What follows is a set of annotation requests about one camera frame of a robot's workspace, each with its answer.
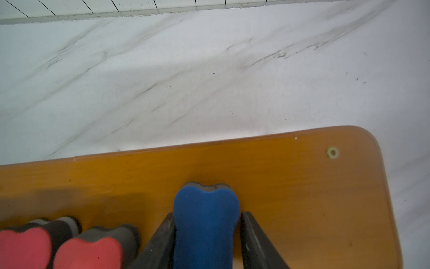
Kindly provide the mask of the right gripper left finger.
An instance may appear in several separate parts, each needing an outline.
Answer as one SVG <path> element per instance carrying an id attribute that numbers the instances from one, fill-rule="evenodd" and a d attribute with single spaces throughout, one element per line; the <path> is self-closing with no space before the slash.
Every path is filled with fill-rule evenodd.
<path id="1" fill-rule="evenodd" d="M 174 216 L 173 213 L 169 213 L 131 264 L 130 269 L 172 269 L 175 238 Z"/>

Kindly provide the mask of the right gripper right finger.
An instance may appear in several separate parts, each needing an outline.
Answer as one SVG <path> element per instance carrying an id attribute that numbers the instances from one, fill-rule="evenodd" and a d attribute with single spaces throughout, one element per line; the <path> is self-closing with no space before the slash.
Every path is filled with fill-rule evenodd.
<path id="1" fill-rule="evenodd" d="M 249 211 L 241 213 L 240 241 L 245 269 L 290 269 Z"/>

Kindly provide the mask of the blue eraser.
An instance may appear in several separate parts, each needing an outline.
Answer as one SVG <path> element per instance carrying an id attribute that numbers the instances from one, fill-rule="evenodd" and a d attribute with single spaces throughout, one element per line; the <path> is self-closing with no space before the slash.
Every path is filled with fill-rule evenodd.
<path id="1" fill-rule="evenodd" d="M 176 227 L 175 269 L 230 269 L 240 203 L 223 183 L 186 183 L 173 205 Z"/>

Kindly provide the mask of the red eraser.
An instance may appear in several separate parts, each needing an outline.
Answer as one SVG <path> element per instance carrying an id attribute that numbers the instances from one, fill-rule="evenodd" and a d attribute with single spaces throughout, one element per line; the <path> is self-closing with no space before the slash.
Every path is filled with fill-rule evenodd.
<path id="1" fill-rule="evenodd" d="M 60 246 L 81 232 L 81 223 L 72 216 L 2 229 L 1 268 L 51 269 Z"/>
<path id="2" fill-rule="evenodd" d="M 94 226 L 63 243 L 54 269 L 127 269 L 138 256 L 139 230 L 131 224 L 113 229 Z"/>

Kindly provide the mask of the orange wooden two-tier shelf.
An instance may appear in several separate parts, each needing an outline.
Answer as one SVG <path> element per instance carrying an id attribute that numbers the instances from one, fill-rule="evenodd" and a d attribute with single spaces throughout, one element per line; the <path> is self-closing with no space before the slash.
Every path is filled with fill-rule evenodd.
<path id="1" fill-rule="evenodd" d="M 293 269 L 400 269 L 380 147 L 355 126 L 1 166 L 1 227 L 71 215 L 147 244 L 187 182 L 224 183 Z"/>

